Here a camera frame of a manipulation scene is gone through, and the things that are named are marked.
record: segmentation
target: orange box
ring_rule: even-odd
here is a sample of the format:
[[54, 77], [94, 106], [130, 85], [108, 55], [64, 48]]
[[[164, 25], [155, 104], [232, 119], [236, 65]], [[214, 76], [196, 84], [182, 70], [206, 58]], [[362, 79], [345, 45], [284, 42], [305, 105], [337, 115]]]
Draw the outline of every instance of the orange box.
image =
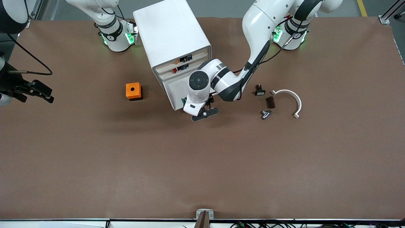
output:
[[130, 101], [138, 101], [143, 99], [142, 87], [139, 82], [128, 83], [125, 90], [126, 97]]

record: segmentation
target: white box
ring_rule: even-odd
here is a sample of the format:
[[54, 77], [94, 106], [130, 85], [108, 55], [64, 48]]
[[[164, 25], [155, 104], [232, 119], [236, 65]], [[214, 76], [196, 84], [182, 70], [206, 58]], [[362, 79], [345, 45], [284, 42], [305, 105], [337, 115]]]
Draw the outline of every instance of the white box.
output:
[[[133, 14], [153, 73], [173, 109], [182, 109], [188, 77], [204, 61], [212, 59], [211, 44], [186, 0], [164, 0]], [[176, 63], [190, 54], [192, 60]], [[187, 69], [173, 71], [186, 64]]]

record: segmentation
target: white metal frame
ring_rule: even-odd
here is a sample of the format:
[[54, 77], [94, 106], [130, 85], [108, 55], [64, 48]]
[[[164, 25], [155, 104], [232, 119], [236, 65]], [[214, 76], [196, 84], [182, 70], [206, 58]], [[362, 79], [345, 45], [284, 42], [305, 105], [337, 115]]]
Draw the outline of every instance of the white metal frame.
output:
[[388, 20], [403, 4], [405, 0], [397, 0], [383, 15], [378, 16], [381, 24], [389, 24]]

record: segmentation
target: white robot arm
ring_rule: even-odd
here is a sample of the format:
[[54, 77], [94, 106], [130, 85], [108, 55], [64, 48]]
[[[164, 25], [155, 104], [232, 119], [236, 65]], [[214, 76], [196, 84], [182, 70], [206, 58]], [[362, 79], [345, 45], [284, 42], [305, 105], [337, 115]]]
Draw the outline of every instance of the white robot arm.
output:
[[[339, 7], [342, 0], [325, 0], [325, 10]], [[270, 47], [271, 35], [277, 25], [290, 13], [295, 18], [285, 23], [292, 23], [280, 44], [282, 49], [288, 45], [295, 48], [302, 42], [307, 27], [315, 13], [322, 5], [322, 0], [257, 0], [248, 9], [242, 21], [243, 33], [250, 47], [250, 57], [245, 67], [235, 75], [218, 59], [207, 60], [194, 71], [188, 82], [188, 95], [183, 110], [190, 115], [198, 116], [206, 105], [210, 88], [218, 93], [224, 101], [235, 101], [241, 98], [246, 84], [262, 62]]]
[[132, 22], [118, 19], [111, 8], [119, 0], [66, 0], [91, 17], [97, 24], [104, 43], [115, 52], [123, 52], [135, 43], [136, 28]]

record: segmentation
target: yellow floor line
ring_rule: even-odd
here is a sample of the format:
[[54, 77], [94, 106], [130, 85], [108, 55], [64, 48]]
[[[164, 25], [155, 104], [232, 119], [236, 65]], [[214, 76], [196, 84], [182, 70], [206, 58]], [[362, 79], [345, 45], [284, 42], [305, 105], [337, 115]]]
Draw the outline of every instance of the yellow floor line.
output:
[[364, 8], [363, 0], [357, 0], [358, 7], [360, 8], [361, 15], [367, 17], [366, 8]]

